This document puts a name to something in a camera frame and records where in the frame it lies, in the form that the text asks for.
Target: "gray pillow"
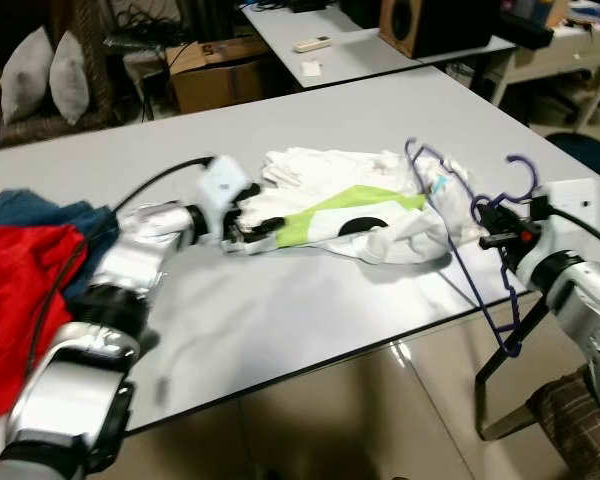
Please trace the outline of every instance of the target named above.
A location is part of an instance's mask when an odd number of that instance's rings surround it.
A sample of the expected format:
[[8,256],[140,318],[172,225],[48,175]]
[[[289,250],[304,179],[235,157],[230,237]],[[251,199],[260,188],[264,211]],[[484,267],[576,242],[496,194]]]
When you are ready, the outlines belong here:
[[5,124],[38,109],[47,91],[52,60],[53,49],[43,27],[30,33],[13,51],[0,77]]
[[89,108],[89,86],[82,47],[69,31],[62,36],[53,57],[49,86],[60,114],[69,125],[75,125]]

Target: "wire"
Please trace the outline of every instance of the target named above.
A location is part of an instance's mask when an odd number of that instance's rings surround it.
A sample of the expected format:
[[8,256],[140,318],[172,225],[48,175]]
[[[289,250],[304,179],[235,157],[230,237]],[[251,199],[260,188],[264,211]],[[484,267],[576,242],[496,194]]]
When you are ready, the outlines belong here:
[[116,22],[119,25],[117,33],[124,33],[144,43],[168,46],[191,40],[189,32],[181,21],[153,16],[135,3],[130,4],[126,10],[118,12]]
[[189,42],[189,43],[187,43],[184,47],[182,47],[180,49],[180,51],[178,53],[176,53],[176,56],[173,57],[173,60],[171,60],[171,63],[169,64],[169,68],[167,69],[167,73],[169,73],[169,71],[171,71],[171,67],[173,67],[174,63],[176,63],[176,60],[178,59],[178,57],[180,57],[180,55],[182,55],[182,52],[184,52],[187,48],[189,48],[194,43],[196,43],[196,42]]
[[66,276],[71,271],[71,269],[75,265],[76,261],[80,258],[80,255],[82,254],[84,249],[89,245],[89,243],[92,243],[94,239],[96,239],[99,235],[104,233],[104,230],[107,227],[113,226],[118,212],[121,209],[123,209],[125,206],[127,206],[127,204],[129,202],[131,202],[135,197],[137,197],[144,190],[146,190],[151,185],[156,183],[158,180],[161,180],[162,178],[164,178],[168,175],[171,175],[172,173],[175,173],[179,170],[183,170],[185,168],[192,167],[194,165],[206,165],[212,160],[212,158],[213,157],[200,157],[200,158],[195,158],[193,160],[187,160],[186,162],[178,163],[177,165],[167,168],[166,170],[163,170],[162,172],[154,175],[149,180],[147,180],[142,185],[140,185],[135,190],[133,190],[125,198],[123,198],[111,210],[111,213],[109,215],[107,215],[104,219],[102,219],[102,221],[100,221],[85,236],[84,240],[82,240],[76,246],[76,248],[73,250],[73,252],[69,256],[69,258],[63,265],[62,269],[60,270],[60,272],[54,279],[53,283],[51,284],[51,287],[49,288],[49,291],[47,292],[47,295],[45,296],[44,300],[42,301],[42,306],[40,307],[40,311],[38,313],[38,316],[36,317],[36,321],[35,321],[35,324],[33,327],[33,334],[31,336],[31,344],[29,345],[29,355],[27,357],[27,366],[26,366],[26,372],[25,372],[26,377],[28,377],[31,374],[31,372],[33,371],[33,367],[35,365],[35,360],[36,360],[36,350],[38,349],[38,343],[40,341],[40,334],[42,333],[42,329],[44,327],[47,316],[49,314],[49,308],[51,307],[53,298],[54,298],[56,292],[60,289],[62,282],[64,282],[64,280],[66,279]]
[[280,8],[288,7],[290,0],[255,0],[253,2],[244,3],[240,9],[245,7],[251,7],[255,12],[264,12],[266,10],[278,10]]
[[585,223],[582,220],[580,220],[578,217],[574,217],[570,213],[567,213],[564,210],[560,210],[559,208],[556,208],[554,206],[550,206],[549,208],[550,208],[550,212],[552,214],[558,215],[559,217],[562,217],[562,218],[566,218],[570,222],[575,223],[580,228],[582,228],[583,230],[587,231],[588,233],[590,233],[591,235],[596,237],[598,240],[600,240],[600,231],[596,230],[588,223]]
[[140,123],[144,123],[144,117],[147,114],[147,106],[149,102],[148,95],[149,93],[147,92],[147,89],[142,87],[142,118],[140,119]]

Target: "wooden speaker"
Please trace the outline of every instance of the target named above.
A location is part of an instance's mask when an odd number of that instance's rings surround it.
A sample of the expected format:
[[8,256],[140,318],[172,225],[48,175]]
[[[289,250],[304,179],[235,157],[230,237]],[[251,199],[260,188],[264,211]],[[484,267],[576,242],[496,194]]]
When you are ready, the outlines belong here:
[[380,36],[410,58],[489,43],[500,0],[383,0]]

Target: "red cloth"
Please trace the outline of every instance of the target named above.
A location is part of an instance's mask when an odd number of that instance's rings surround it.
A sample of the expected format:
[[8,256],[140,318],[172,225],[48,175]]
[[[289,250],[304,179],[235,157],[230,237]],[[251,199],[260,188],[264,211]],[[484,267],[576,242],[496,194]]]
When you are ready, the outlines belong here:
[[[84,237],[74,227],[0,227],[0,415],[13,406],[24,383],[33,325],[53,280]],[[62,287],[80,268],[85,251]],[[71,320],[56,293],[41,331],[37,359],[58,327]]]

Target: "white table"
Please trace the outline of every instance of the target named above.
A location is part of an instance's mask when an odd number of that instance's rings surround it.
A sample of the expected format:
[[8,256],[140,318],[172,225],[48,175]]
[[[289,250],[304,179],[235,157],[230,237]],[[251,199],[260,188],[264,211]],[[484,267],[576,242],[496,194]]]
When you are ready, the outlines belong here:
[[[432,67],[0,151],[0,191],[113,204],[156,171],[209,153],[234,156],[257,178],[269,150],[400,151],[409,136],[461,161],[479,192],[526,189],[523,169],[503,166],[519,152],[545,182],[595,177],[600,199],[600,177]],[[165,179],[137,203],[193,202],[195,175]],[[461,251],[485,301],[502,300],[495,256],[474,245]],[[600,260],[600,248],[586,253]],[[458,293],[466,286],[456,265],[438,267],[371,266],[309,248],[250,258],[190,248],[169,265],[151,315],[162,343],[132,372],[130,428],[473,311]]]
[[[539,50],[518,49],[493,62],[487,78],[496,84],[491,103],[498,106],[507,86],[584,69],[600,68],[600,26],[591,33],[576,27],[557,27],[551,44]],[[580,110],[574,130],[587,125],[600,103],[600,75],[594,93]]]
[[[407,58],[378,36],[377,28],[362,29],[337,7],[324,10],[293,13],[287,8],[257,11],[243,9],[245,15],[269,44],[274,53],[304,88],[348,82],[374,75],[419,68],[455,58],[511,50],[515,45],[492,37],[489,45],[423,57]],[[333,45],[321,50],[296,53],[294,43],[326,35]],[[322,75],[306,77],[302,62],[317,60],[322,65]]]

